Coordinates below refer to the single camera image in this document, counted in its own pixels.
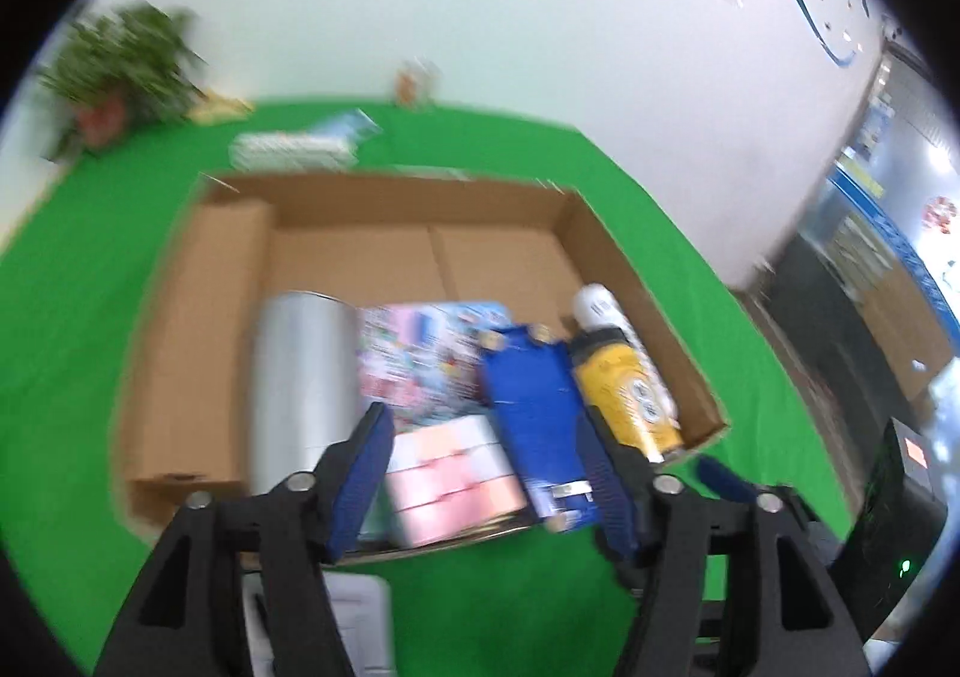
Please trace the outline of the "yellow label tea jar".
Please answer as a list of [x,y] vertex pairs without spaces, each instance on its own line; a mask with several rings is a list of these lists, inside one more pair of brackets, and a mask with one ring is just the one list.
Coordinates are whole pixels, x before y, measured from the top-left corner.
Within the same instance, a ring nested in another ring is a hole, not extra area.
[[581,331],[569,341],[568,351],[583,401],[596,407],[622,445],[640,450],[652,464],[683,450],[680,430],[667,417],[622,329]]

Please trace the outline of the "white rectangular carton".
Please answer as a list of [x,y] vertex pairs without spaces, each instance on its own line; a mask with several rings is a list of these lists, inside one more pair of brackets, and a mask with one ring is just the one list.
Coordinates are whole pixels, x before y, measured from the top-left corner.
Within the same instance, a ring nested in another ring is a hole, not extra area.
[[240,172],[345,172],[356,165],[343,137],[308,133],[244,133],[229,144],[229,161]]

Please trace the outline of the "glass door with blue strip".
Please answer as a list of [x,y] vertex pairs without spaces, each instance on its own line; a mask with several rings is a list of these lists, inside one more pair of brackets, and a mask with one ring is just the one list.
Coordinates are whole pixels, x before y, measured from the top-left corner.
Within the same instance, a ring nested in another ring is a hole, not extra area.
[[887,41],[869,94],[750,298],[851,427],[924,429],[958,394],[958,122]]

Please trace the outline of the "light blue phone case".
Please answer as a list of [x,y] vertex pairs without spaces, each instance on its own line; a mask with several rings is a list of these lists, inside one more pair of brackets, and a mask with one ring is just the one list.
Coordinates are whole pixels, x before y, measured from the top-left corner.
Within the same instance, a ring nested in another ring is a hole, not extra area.
[[373,139],[381,133],[381,126],[361,108],[340,111],[321,119],[309,128],[311,136],[342,140],[343,144],[347,144],[352,149],[358,149],[366,140]]

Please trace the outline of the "brown cardboard box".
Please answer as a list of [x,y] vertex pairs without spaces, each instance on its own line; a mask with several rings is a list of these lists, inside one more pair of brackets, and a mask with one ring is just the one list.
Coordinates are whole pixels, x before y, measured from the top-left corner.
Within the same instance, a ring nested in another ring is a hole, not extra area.
[[192,199],[128,359],[112,464],[130,526],[309,471],[381,402],[394,464],[352,560],[594,518],[576,412],[672,464],[727,417],[573,191],[376,173],[231,175]]

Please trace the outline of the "white folding phone stand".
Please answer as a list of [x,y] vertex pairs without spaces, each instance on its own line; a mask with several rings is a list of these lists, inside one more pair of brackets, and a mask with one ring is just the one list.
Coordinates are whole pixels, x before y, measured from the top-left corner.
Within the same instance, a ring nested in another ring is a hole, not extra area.
[[[324,571],[338,633],[356,675],[395,675],[392,636],[391,590],[372,574]],[[274,675],[274,648],[268,635],[262,578],[247,573],[242,578],[242,608],[252,674]]]

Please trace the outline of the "yellow paper envelope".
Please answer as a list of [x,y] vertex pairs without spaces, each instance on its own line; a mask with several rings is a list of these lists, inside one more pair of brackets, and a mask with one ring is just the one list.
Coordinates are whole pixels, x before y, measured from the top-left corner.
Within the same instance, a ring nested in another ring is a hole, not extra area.
[[215,126],[231,121],[244,121],[256,107],[242,98],[225,97],[213,90],[200,90],[185,113],[187,119],[199,126]]

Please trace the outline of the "potted green plant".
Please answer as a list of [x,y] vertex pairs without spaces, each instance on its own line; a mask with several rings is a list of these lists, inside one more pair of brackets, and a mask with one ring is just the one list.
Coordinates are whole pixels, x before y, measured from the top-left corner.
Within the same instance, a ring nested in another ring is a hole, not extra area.
[[99,154],[140,124],[179,121],[199,96],[195,14],[146,1],[73,19],[39,80],[67,110],[65,142]]

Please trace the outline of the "silver metal tin can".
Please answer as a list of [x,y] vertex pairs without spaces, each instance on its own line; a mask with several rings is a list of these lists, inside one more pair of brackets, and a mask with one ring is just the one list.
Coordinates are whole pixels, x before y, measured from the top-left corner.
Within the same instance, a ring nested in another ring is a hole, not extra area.
[[358,311],[316,292],[265,301],[249,376],[249,490],[314,469],[361,414]]

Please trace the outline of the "cartoon board game box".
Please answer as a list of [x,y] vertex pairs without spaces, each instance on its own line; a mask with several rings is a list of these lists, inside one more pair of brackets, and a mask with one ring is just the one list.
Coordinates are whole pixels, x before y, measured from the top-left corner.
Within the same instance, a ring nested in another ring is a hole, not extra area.
[[398,433],[483,411],[480,337],[509,328],[496,301],[374,306],[359,312],[361,395],[386,404]]

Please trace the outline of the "blue stapler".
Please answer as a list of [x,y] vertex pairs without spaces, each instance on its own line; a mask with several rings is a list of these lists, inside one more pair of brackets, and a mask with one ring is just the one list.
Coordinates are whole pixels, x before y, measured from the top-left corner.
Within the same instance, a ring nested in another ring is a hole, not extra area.
[[565,342],[542,324],[494,328],[478,336],[480,375],[496,431],[530,506],[551,532],[599,521],[576,450],[584,404]]

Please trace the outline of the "small glass jar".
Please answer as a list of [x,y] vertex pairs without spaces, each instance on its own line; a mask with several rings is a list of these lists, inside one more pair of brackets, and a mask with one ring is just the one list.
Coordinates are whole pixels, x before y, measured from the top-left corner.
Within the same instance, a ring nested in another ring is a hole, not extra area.
[[407,110],[426,110],[436,103],[441,74],[434,62],[410,59],[398,68],[394,79],[394,103]]

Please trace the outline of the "green table cloth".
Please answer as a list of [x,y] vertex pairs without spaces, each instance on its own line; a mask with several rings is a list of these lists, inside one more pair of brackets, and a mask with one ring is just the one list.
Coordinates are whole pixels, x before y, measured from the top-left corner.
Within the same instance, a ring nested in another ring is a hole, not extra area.
[[[697,360],[731,420],[715,454],[796,487],[836,532],[851,516],[791,379],[726,287],[641,186],[576,129],[457,108],[371,106],[366,168],[459,168],[579,191]],[[107,434],[127,344],[174,218],[228,165],[233,126],[145,129],[88,158],[2,259],[2,540],[83,669],[145,561],[117,521]],[[633,604],[587,532],[526,531],[381,563],[404,675],[607,675]]]

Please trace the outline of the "pastel rubiks cube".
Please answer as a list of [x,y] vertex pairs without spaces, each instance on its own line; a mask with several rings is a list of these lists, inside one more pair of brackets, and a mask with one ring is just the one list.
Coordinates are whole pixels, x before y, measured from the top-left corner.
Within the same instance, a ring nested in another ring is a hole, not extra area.
[[399,433],[384,485],[404,549],[500,526],[527,508],[521,482],[483,414]]

